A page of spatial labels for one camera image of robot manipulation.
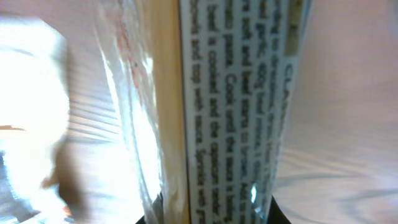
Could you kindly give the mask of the orange spaghetti packet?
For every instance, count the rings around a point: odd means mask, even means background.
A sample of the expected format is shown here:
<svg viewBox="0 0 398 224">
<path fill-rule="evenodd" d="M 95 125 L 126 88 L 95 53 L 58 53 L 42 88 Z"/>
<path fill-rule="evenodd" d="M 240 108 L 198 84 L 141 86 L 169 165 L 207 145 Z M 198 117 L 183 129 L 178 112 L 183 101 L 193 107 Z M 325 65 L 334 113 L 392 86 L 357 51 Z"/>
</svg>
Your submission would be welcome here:
<svg viewBox="0 0 398 224">
<path fill-rule="evenodd" d="M 311 6 L 96 2 L 144 211 L 162 194 L 164 223 L 267 224 Z"/>
</svg>

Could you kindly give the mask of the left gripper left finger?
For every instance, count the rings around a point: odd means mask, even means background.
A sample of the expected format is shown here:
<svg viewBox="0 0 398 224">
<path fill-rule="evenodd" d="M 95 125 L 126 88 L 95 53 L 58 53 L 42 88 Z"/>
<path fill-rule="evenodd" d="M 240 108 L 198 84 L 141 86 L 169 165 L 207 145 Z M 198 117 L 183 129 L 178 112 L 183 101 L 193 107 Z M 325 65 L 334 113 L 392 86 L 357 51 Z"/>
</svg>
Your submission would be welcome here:
<svg viewBox="0 0 398 224">
<path fill-rule="evenodd" d="M 136 224 L 164 224 L 163 196 L 158 194 L 151 208 L 136 222 Z"/>
</svg>

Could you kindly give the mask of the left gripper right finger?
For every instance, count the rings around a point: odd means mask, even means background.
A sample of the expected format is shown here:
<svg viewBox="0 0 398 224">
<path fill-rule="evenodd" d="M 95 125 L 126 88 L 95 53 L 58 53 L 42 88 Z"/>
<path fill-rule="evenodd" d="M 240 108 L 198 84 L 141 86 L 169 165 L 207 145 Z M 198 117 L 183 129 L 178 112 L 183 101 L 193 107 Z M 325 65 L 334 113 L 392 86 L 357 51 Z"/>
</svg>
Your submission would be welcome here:
<svg viewBox="0 0 398 224">
<path fill-rule="evenodd" d="M 279 208 L 276 199 L 272 197 L 267 224 L 291 224 L 290 220 L 284 215 Z"/>
</svg>

